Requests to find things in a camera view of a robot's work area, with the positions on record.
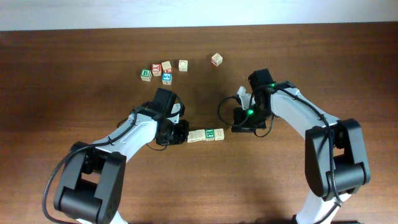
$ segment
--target row of blocks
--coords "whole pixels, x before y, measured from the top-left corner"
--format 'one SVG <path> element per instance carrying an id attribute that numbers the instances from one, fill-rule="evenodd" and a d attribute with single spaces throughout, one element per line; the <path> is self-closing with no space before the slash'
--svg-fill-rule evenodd
<path id="1" fill-rule="evenodd" d="M 219 141 L 224 140 L 224 129 L 201 129 L 196 131 L 190 131 L 188 133 L 187 142 L 197 141 Z"/>
<path id="2" fill-rule="evenodd" d="M 180 70 L 180 72 L 187 72 L 188 61 L 180 60 L 178 63 L 178 69 Z M 173 80 L 172 72 L 173 68 L 169 61 L 162 62 L 162 64 L 152 64 L 152 70 L 146 70 L 146 69 L 142 70 L 141 79 L 143 81 L 150 82 L 152 74 L 154 74 L 154 76 L 162 76 L 162 83 L 164 85 L 171 85 Z"/>

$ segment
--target toy cube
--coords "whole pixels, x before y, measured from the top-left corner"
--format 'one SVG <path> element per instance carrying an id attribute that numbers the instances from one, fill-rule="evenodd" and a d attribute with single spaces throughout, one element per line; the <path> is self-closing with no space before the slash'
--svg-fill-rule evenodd
<path id="1" fill-rule="evenodd" d="M 215 140 L 224 140 L 224 129 L 214 129 Z"/>
<path id="2" fill-rule="evenodd" d="M 150 72 L 150 70 L 143 69 L 141 72 L 141 79 L 150 82 L 150 78 L 152 78 L 152 72 Z"/>
<path id="3" fill-rule="evenodd" d="M 178 69 L 180 70 L 180 72 L 187 72 L 188 71 L 188 61 L 180 60 L 178 63 Z"/>
<path id="4" fill-rule="evenodd" d="M 164 73 L 172 73 L 172 65 L 170 64 L 169 61 L 162 62 L 162 68 Z"/>
<path id="5" fill-rule="evenodd" d="M 154 74 L 154 76 L 162 76 L 162 65 L 152 64 L 152 74 Z"/>
<path id="6" fill-rule="evenodd" d="M 219 66 L 223 62 L 223 58 L 220 54 L 216 53 L 211 57 L 211 63 L 216 67 Z"/>
<path id="7" fill-rule="evenodd" d="M 214 129 L 207 129 L 206 130 L 206 141 L 214 141 Z"/>
<path id="8" fill-rule="evenodd" d="M 187 142 L 191 143 L 191 142 L 195 142 L 195 141 L 197 141 L 197 132 L 196 131 L 190 131 L 188 133 Z"/>
<path id="9" fill-rule="evenodd" d="M 162 83 L 164 85 L 171 85 L 172 84 L 172 74 L 168 74 L 168 73 L 163 73 L 162 76 Z"/>
<path id="10" fill-rule="evenodd" d="M 201 130 L 196 130 L 195 131 L 197 134 L 197 141 L 204 141 L 206 140 L 206 132 L 204 129 Z"/>

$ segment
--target white background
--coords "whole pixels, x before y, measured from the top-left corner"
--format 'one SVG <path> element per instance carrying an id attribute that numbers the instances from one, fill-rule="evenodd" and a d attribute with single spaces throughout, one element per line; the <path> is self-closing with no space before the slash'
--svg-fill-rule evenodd
<path id="1" fill-rule="evenodd" d="M 398 21 L 398 0 L 0 0 L 0 30 Z"/>

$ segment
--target table surface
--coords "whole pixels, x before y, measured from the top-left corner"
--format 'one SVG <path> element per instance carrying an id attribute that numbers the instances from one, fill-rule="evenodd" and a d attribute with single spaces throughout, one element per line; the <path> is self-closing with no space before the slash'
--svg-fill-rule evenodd
<path id="1" fill-rule="evenodd" d="M 216 52 L 223 63 L 213 67 Z M 188 72 L 177 61 L 188 60 Z M 170 60 L 172 85 L 140 79 Z M 132 106 L 158 87 L 185 103 L 190 129 L 224 128 L 225 140 L 184 143 L 158 152 L 144 146 L 127 164 L 121 206 L 132 223 L 280 223 L 308 195 L 304 140 L 277 118 L 266 138 L 233 134 L 218 103 L 248 75 L 268 68 L 294 82 L 311 102 L 357 119 L 372 171 L 335 220 L 398 219 L 398 23 L 167 29 L 0 32 L 0 217 L 2 223 L 49 223 L 41 199 L 49 175 L 76 141 L 113 131 Z M 222 115 L 232 121 L 236 102 Z M 48 208 L 62 219 L 52 200 Z"/>

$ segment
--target wooden table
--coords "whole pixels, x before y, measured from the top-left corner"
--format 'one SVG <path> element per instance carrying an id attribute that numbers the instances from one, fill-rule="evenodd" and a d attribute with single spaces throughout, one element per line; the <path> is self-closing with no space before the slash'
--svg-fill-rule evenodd
<path id="1" fill-rule="evenodd" d="M 215 68 L 210 57 L 224 61 Z M 177 60 L 189 61 L 187 73 Z M 173 83 L 140 79 L 170 60 Z M 225 140 L 143 147 L 128 163 L 120 213 L 132 223 L 272 223 L 290 219 L 309 188 L 304 141 L 282 119 L 266 138 L 233 134 L 216 115 L 248 75 L 269 68 L 321 109 L 355 118 L 372 179 L 335 220 L 398 219 L 398 23 L 0 32 L 1 223 L 49 223 L 48 177 L 76 141 L 105 137 L 158 87 L 185 103 L 190 129 L 224 128 Z M 232 120 L 235 102 L 222 114 Z M 57 218 L 52 200 L 48 208 Z"/>

